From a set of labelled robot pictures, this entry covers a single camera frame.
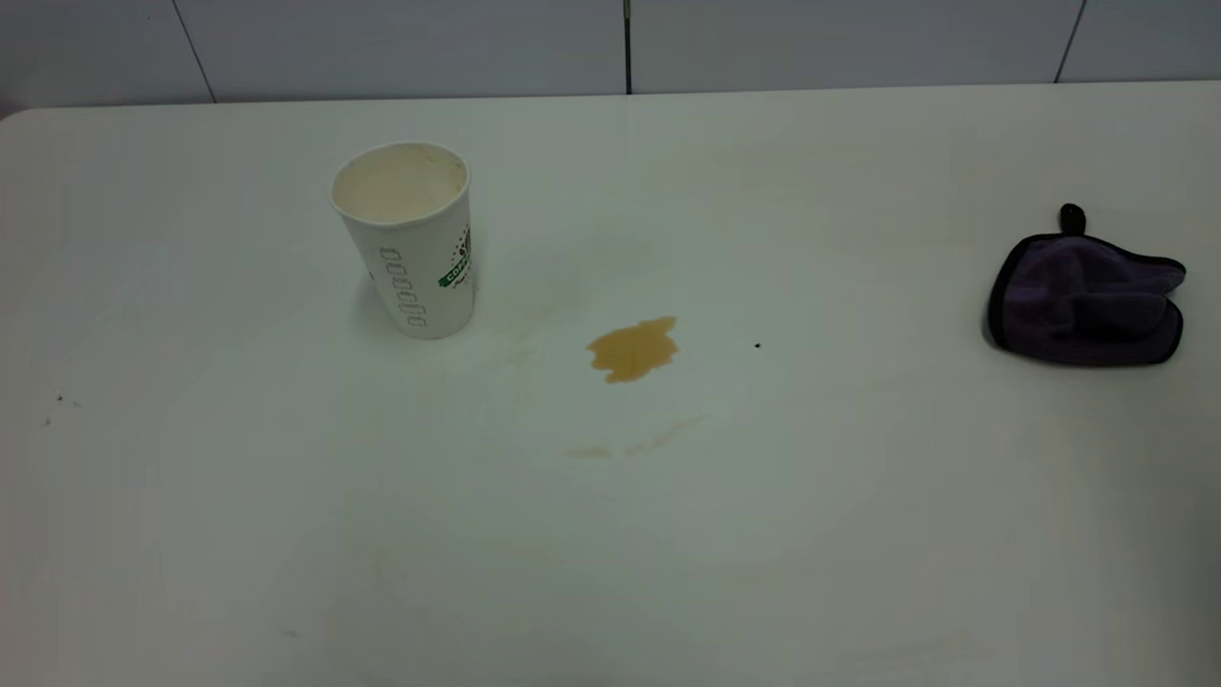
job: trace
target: purple cloth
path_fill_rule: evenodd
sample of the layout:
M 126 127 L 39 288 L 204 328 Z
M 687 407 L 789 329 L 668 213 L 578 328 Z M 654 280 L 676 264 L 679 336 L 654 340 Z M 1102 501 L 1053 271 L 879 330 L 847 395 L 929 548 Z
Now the purple cloth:
M 996 277 L 989 329 L 1001 349 L 1044 361 L 1160 364 L 1182 336 L 1183 315 L 1166 295 L 1186 273 L 1177 260 L 1088 236 L 1031 236 Z

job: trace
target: cup rim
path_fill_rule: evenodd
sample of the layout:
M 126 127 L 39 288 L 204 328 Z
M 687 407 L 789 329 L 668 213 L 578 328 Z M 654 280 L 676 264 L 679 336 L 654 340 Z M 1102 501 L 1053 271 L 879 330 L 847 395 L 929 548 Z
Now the cup rim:
M 353 215 L 352 212 L 344 210 L 343 207 L 341 207 L 338 205 L 338 203 L 335 201 L 335 185 L 339 181 L 339 174 L 342 174 L 344 170 L 347 170 L 349 166 L 352 166 L 353 162 L 355 162 L 360 157 L 364 157 L 368 154 L 375 153 L 375 151 L 381 150 L 383 148 L 393 148 L 396 145 L 431 145 L 433 148 L 440 148 L 440 149 L 444 150 L 446 153 L 449 153 L 454 157 L 457 157 L 459 162 L 462 162 L 462 167 L 466 172 L 466 178 L 463 181 L 462 188 L 458 190 L 458 193 L 453 198 L 449 199 L 448 203 L 446 203 L 444 205 L 437 207 L 436 210 L 432 210 L 431 212 L 429 212 L 426 215 L 420 215 L 418 217 L 411 217 L 409 220 L 403 220 L 403 221 L 391 221 L 391 222 L 369 221 L 369 220 L 360 218 L 360 217 Z M 339 165 L 339 168 L 335 171 L 335 176 L 331 177 L 330 200 L 331 200 L 331 207 L 335 209 L 335 211 L 338 212 L 339 216 L 342 216 L 344 218 L 349 218 L 349 220 L 352 220 L 354 222 L 359 222 L 359 223 L 363 223 L 365 226 L 372 226 L 372 227 L 377 227 L 377 228 L 398 228 L 400 226 L 411 226 L 411 225 L 415 225 L 415 223 L 424 223 L 424 222 L 426 222 L 426 221 L 429 221 L 429 220 L 431 220 L 433 217 L 437 217 L 437 216 L 444 214 L 451 207 L 453 207 L 455 204 L 458 204 L 458 201 L 462 200 L 463 196 L 466 195 L 466 189 L 469 189 L 469 188 L 470 188 L 470 162 L 466 161 L 466 157 L 464 157 L 462 155 L 462 153 L 459 153 L 459 151 L 454 150 L 453 148 L 451 148 L 448 145 L 444 145 L 442 143 L 433 143 L 432 140 L 391 140 L 388 143 L 379 143 L 377 145 L 374 145 L 372 148 L 368 148 L 368 149 L 365 149 L 365 150 L 363 150 L 360 153 L 357 153 L 352 157 L 349 157 L 346 162 L 343 162 L 342 165 Z

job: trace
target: spilled liquid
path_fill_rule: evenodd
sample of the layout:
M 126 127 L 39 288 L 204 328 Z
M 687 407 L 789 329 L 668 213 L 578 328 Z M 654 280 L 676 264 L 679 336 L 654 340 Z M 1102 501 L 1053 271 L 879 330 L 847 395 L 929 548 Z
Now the spilled liquid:
M 657 317 L 617 328 L 593 339 L 586 348 L 593 351 L 593 370 L 610 371 L 607 384 L 635 382 L 669 365 L 679 353 L 669 331 L 678 317 Z

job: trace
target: coffee stain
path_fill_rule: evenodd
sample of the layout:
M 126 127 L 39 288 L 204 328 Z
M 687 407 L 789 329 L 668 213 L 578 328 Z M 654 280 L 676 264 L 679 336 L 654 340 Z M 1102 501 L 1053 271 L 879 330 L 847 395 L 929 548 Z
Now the coffee stain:
M 569 459 L 609 459 L 613 456 L 609 450 L 602 449 L 601 447 L 590 447 L 589 449 L 574 449 L 571 451 L 564 451 L 564 456 Z
M 600 336 L 586 347 L 593 351 L 593 370 L 610 371 L 607 384 L 635 382 L 654 370 L 669 365 L 679 353 L 669 331 L 678 317 L 664 316 L 645 320 L 635 326 L 617 328 Z

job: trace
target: white wall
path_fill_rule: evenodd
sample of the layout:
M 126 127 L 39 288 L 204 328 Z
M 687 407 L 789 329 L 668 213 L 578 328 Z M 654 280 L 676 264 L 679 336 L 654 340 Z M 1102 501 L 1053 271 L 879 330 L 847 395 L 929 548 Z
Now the white wall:
M 170 0 L 0 0 L 0 116 L 210 99 Z
M 621 0 L 178 0 L 217 100 L 624 93 Z
M 661 93 L 1050 83 L 1079 7 L 1081 0 L 632 0 L 632 84 Z
M 1221 1 L 1089 0 L 1061 81 L 1221 78 Z
M 1221 0 L 632 0 L 637 93 L 1221 78 Z M 623 0 L 0 0 L 37 106 L 624 93 Z M 195 52 L 203 63 L 200 71 Z

